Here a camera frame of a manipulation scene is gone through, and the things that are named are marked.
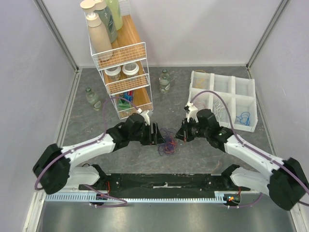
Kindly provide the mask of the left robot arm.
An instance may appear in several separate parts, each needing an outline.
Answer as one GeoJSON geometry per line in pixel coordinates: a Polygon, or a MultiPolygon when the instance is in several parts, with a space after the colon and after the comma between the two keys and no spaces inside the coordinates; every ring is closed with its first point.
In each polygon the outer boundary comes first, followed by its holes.
{"type": "Polygon", "coordinates": [[[126,121],[85,142],[65,147],[51,144],[32,169],[37,177],[35,189],[54,194],[69,185],[86,184],[101,190],[106,185],[106,178],[93,166],[83,169],[79,165],[99,155],[125,148],[130,142],[159,145],[165,140],[157,123],[150,122],[147,112],[143,112],[132,114],[126,121]]]}

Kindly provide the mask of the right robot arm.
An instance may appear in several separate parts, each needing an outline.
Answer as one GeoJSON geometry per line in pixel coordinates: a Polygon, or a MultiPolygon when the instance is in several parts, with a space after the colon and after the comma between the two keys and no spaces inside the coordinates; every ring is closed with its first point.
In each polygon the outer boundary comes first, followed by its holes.
{"type": "Polygon", "coordinates": [[[230,166],[227,175],[221,178],[224,189],[233,190],[238,186],[256,190],[287,211],[309,192],[308,180],[297,160],[283,160],[253,146],[232,129],[220,126],[210,109],[198,110],[193,105],[184,109],[186,118],[176,133],[177,139],[190,142],[195,138],[205,138],[212,147],[255,169],[249,171],[237,165],[230,166]]]}

